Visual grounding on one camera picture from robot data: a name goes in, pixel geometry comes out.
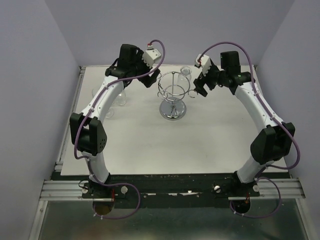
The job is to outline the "clear wine glass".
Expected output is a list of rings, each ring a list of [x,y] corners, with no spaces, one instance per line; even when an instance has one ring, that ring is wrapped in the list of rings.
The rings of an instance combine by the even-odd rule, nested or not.
[[[105,115],[105,118],[106,118],[106,119],[110,119],[110,118],[112,118],[112,117],[114,116],[114,114],[115,114],[114,108],[113,108],[113,107],[110,107],[109,110],[108,110],[108,112],[107,112],[106,115]]]
[[[91,91],[92,98],[96,99],[99,93],[100,93],[100,87],[99,86],[94,87]]]
[[[189,66],[182,66],[178,74],[177,84],[183,88],[188,88],[192,78],[192,69]]]
[[[127,95],[125,90],[123,90],[115,99],[115,104],[118,106],[124,106],[127,103]]]

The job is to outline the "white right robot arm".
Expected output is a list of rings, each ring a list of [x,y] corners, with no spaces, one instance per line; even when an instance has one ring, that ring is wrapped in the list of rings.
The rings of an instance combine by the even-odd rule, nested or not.
[[[254,182],[257,175],[266,167],[288,155],[295,133],[295,126],[285,123],[268,103],[262,103],[264,97],[258,90],[253,74],[242,71],[239,53],[226,51],[220,54],[221,67],[217,67],[211,58],[199,54],[194,65],[201,70],[193,81],[195,91],[206,97],[207,86],[213,90],[216,86],[226,87],[243,104],[252,118],[258,135],[250,145],[250,156],[245,164],[233,174],[230,191],[241,196],[248,190],[248,184]]]

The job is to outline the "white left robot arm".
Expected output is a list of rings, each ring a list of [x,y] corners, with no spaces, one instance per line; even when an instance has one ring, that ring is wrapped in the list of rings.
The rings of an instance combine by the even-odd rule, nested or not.
[[[101,198],[111,191],[110,172],[103,151],[107,145],[104,120],[112,104],[133,80],[138,80],[146,88],[151,87],[160,74],[166,51],[154,47],[155,41],[147,44],[146,50],[136,45],[122,44],[119,56],[105,70],[104,79],[90,103],[69,118],[71,142],[75,159],[83,159],[89,171],[93,191]]]

